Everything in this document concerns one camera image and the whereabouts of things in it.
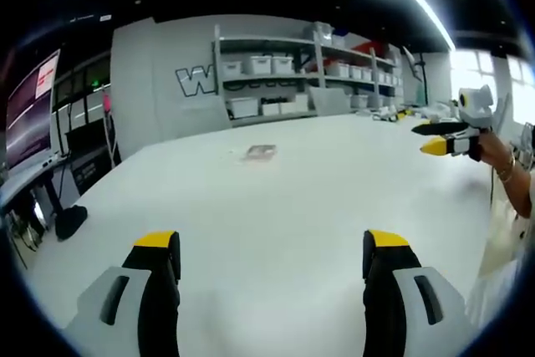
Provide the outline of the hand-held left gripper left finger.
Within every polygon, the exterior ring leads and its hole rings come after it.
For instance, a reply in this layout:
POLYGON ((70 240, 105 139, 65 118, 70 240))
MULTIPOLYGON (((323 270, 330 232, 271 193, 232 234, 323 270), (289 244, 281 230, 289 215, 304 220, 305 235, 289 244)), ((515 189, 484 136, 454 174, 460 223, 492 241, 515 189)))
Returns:
POLYGON ((179 233, 148 233, 79 295, 65 336, 82 356, 178 356, 180 280, 179 233))

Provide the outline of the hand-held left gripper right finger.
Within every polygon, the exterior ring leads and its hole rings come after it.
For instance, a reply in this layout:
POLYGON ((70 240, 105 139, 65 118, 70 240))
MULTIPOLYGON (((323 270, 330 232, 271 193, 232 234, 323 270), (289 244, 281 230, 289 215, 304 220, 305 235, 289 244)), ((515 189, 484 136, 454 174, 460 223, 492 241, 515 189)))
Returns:
POLYGON ((364 356, 459 356, 466 348, 465 300, 401 236, 363 235, 364 356))

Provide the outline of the person's right hand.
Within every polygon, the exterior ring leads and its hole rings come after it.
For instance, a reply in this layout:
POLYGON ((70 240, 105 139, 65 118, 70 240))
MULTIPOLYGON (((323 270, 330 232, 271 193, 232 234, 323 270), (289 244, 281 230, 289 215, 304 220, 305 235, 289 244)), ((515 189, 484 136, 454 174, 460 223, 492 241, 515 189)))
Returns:
POLYGON ((508 176, 513 168, 511 150, 502 143, 498 136, 487 131, 480 134, 481 160, 491 166, 500 177, 508 176))

